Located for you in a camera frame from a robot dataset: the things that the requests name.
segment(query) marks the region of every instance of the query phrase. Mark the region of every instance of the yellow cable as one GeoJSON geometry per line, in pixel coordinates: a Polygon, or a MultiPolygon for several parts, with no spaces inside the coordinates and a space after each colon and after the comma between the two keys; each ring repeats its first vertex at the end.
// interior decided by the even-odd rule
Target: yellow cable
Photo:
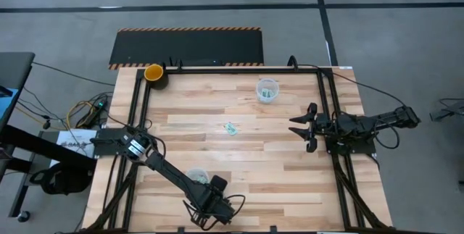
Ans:
{"type": "Polygon", "coordinates": [[[87,104],[90,107],[90,114],[92,114],[94,112],[94,106],[90,102],[88,102],[88,101],[79,101],[75,106],[71,107],[70,111],[66,114],[66,124],[67,124],[67,127],[69,129],[71,128],[71,123],[70,123],[70,114],[71,114],[71,112],[74,109],[78,108],[82,104],[87,104]]]}
{"type": "MultiPolygon", "coordinates": [[[[18,107],[14,107],[14,108],[15,108],[16,110],[22,112],[23,114],[29,116],[29,118],[31,118],[32,120],[34,120],[34,121],[38,122],[39,124],[41,124],[42,126],[44,126],[45,122],[40,121],[39,119],[35,118],[34,116],[28,114],[27,112],[25,112],[24,110],[22,110],[22,109],[20,109],[20,108],[18,108],[18,107]]],[[[50,128],[55,129],[55,130],[66,130],[66,129],[63,129],[63,128],[56,128],[56,127],[53,127],[53,126],[51,126],[51,125],[50,125],[50,128]]]]}

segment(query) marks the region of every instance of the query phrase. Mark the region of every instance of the white paper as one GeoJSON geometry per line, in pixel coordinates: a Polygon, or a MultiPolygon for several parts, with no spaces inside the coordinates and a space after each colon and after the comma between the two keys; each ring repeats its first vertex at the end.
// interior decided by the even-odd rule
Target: white paper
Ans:
{"type": "MultiPolygon", "coordinates": [[[[90,139],[95,138],[95,135],[95,130],[72,129],[72,134],[70,131],[60,131],[57,144],[78,154],[92,158],[94,157],[94,145],[90,142],[90,139]]],[[[57,163],[58,161],[52,160],[50,167],[57,163]]]]}

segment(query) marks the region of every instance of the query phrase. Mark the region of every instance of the black mat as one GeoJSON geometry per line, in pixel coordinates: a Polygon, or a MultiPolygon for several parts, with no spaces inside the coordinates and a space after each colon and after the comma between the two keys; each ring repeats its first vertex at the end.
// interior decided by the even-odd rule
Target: black mat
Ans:
{"type": "Polygon", "coordinates": [[[260,28],[123,28],[116,36],[109,68],[263,65],[260,28]]]}

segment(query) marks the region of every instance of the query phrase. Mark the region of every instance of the wheel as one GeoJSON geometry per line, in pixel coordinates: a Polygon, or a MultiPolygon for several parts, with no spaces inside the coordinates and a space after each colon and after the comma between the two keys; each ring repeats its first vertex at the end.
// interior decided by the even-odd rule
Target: wheel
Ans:
{"type": "Polygon", "coordinates": [[[27,222],[30,218],[30,213],[27,211],[21,211],[16,218],[18,222],[27,222]]]}

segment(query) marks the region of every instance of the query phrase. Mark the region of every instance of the wooden table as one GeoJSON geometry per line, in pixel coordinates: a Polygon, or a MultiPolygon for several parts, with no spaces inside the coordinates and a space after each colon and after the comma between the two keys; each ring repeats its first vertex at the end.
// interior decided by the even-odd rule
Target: wooden table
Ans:
{"type": "MultiPolygon", "coordinates": [[[[355,79],[352,70],[333,70],[355,79]]],[[[136,68],[119,71],[110,108],[115,119],[127,121],[135,79],[136,68]]],[[[335,81],[342,110],[362,114],[357,86],[338,77],[335,81]]],[[[153,122],[149,132],[167,144],[166,160],[184,172],[201,167],[210,177],[225,178],[229,182],[226,195],[246,195],[244,208],[232,223],[218,224],[212,230],[269,231],[271,225],[277,225],[279,231],[343,230],[334,171],[323,139],[318,139],[318,150],[309,154],[302,139],[287,129],[298,126],[289,118],[306,113],[311,102],[322,110],[313,74],[170,75],[165,90],[151,92],[147,118],[153,122]],[[273,78],[279,83],[280,93],[272,104],[257,101],[255,86],[260,78],[273,78]],[[227,122],[237,127],[237,135],[229,136],[223,127],[227,122]]],[[[360,195],[378,218],[390,225],[376,164],[362,154],[352,155],[352,160],[360,195]]],[[[102,211],[111,162],[111,157],[98,161],[84,227],[102,211]]],[[[182,203],[184,195],[172,183],[146,167],[138,171],[136,182],[130,231],[176,231],[179,226],[185,226],[186,231],[201,231],[190,222],[182,203]]],[[[348,194],[347,201],[355,226],[348,194]]],[[[120,204],[116,226],[122,224],[124,199],[120,204]]]]}

